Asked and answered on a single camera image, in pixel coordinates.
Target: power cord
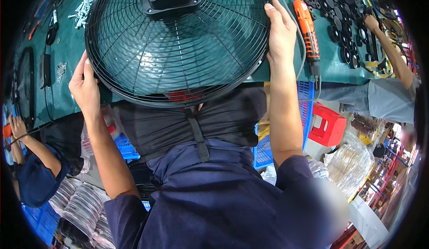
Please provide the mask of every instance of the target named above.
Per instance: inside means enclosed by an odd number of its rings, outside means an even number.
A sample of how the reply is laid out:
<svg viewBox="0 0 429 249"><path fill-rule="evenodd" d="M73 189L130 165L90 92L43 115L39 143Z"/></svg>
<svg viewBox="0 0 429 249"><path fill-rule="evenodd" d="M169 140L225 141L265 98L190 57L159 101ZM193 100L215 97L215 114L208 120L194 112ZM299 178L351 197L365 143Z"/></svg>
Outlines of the power cord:
<svg viewBox="0 0 429 249"><path fill-rule="evenodd" d="M282 0L282 3L287 11L287 13L289 14L289 16L292 18L293 22L295 23L295 25L297 26L297 34L299 36L299 39L301 40L301 43L303 45L303 57L301 60L301 65L299 66L298 69L298 73L297 73L297 79L299 77L299 75L301 74L301 71L303 70L303 66L305 63L305 58L306 58L306 54L305 54L305 42L304 42L304 38L303 38L303 34L301 33L301 29L297 23L297 20L295 19L295 16L292 14L292 12L290 11L289 7L286 4L286 0ZM320 97L321 94L321 89L322 89L322 75L319 74L319 88L318 88L318 94L315 98L313 99L302 99L302 100L298 100L299 102L309 102L309 101L314 101L317 100Z"/></svg>
<svg viewBox="0 0 429 249"><path fill-rule="evenodd" d="M21 135L20 137L18 137L18 138L16 138L15 140L13 140L10 144L9 144L9 146L11 146L12 144L14 144L16 141L18 141L19 139L21 139L21 138L23 138L23 137L25 137L25 136L27 136L27 135L30 135L30 134L34 134L34 133L37 133L37 132L39 132L41 129L44 129L44 128L46 128L46 127L48 127L48 126L51 126L51 125L53 125L55 122L54 122L54 120L52 119L52 117L51 117L51 114L49 113L49 109L48 109L48 101L46 100L46 87L44 87L43 88L43 90L44 90L44 93L45 93L45 107L46 107L46 112L48 113L48 117L49 117L49 119L51 120L50 122L48 122L48 123L46 123L45 125L43 125L42 127L38 127L37 129L35 129L35 130L32 130L32 131L30 131L30 132L28 132L28 133L26 133L26 134L23 134L23 135Z"/></svg>

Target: pile of screws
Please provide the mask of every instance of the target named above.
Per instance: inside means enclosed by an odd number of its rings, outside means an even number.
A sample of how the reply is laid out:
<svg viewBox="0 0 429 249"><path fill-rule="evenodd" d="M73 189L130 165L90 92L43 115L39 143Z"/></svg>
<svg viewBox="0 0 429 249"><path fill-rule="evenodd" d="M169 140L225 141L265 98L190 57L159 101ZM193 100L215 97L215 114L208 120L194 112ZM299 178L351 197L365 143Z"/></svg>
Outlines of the pile of screws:
<svg viewBox="0 0 429 249"><path fill-rule="evenodd" d="M56 68L56 74L57 74L57 82L58 83L60 83L61 82L61 79L63 78L63 74L64 73L66 73L66 69L67 69L67 63L62 63L62 62L60 62L58 65L57 65L57 68Z"/></svg>
<svg viewBox="0 0 429 249"><path fill-rule="evenodd" d="M94 0L82 0L82 3L75 10L77 14L67 16L68 19L75 18L75 22L77 22L75 27L76 29L79 29L81 27L85 28L86 18L88 16L89 8L91 7L93 1Z"/></svg>

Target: fan guard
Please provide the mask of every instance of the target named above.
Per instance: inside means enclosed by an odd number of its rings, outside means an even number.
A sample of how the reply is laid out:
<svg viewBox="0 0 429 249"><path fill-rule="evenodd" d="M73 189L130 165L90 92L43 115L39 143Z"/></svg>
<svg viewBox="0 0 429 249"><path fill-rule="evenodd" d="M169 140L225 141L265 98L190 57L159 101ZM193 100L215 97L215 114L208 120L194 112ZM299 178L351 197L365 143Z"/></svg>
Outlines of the fan guard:
<svg viewBox="0 0 429 249"><path fill-rule="evenodd" d="M127 101L186 107L243 82L268 48L270 0L201 0L153 20L141 0L95 0L85 45L101 82Z"/></svg>

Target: hand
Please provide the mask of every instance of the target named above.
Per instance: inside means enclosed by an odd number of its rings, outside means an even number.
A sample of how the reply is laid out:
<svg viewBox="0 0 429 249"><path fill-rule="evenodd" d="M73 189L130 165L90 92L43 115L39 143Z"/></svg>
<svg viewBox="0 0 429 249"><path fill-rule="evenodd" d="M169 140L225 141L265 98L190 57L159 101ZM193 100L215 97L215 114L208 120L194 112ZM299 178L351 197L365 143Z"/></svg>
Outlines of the hand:
<svg viewBox="0 0 429 249"><path fill-rule="evenodd" d="M25 127L24 121L21 117L12 117L12 114L7 118L8 123L10 124L10 129L14 138L19 138L27 134L27 128Z"/></svg>
<svg viewBox="0 0 429 249"><path fill-rule="evenodd" d="M374 18L372 15L365 15L364 22L366 25L366 28L374 32L376 29L379 29L378 27L378 21L376 18Z"/></svg>
<svg viewBox="0 0 429 249"><path fill-rule="evenodd" d="M278 0L272 2L274 6L270 3L264 6L271 21L267 58L271 65L279 61L292 64L297 26Z"/></svg>
<svg viewBox="0 0 429 249"><path fill-rule="evenodd" d="M70 80L69 90L86 120L100 116L100 91L97 84L85 50Z"/></svg>

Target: gloved hand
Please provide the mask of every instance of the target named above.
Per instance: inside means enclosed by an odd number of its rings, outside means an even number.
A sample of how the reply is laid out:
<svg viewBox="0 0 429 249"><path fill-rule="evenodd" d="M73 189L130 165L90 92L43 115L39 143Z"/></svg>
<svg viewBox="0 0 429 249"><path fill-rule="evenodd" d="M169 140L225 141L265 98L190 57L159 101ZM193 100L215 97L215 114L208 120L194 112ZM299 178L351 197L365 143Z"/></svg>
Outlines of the gloved hand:
<svg viewBox="0 0 429 249"><path fill-rule="evenodd" d="M100 91L97 84L98 80L94 78L94 70L85 50L69 83L69 90L82 110L85 120L98 118L101 114Z"/></svg>
<svg viewBox="0 0 429 249"><path fill-rule="evenodd" d="M273 5L267 3L264 6L271 21L267 58L271 66L276 62L292 64L297 26L278 0L272 2Z"/></svg>

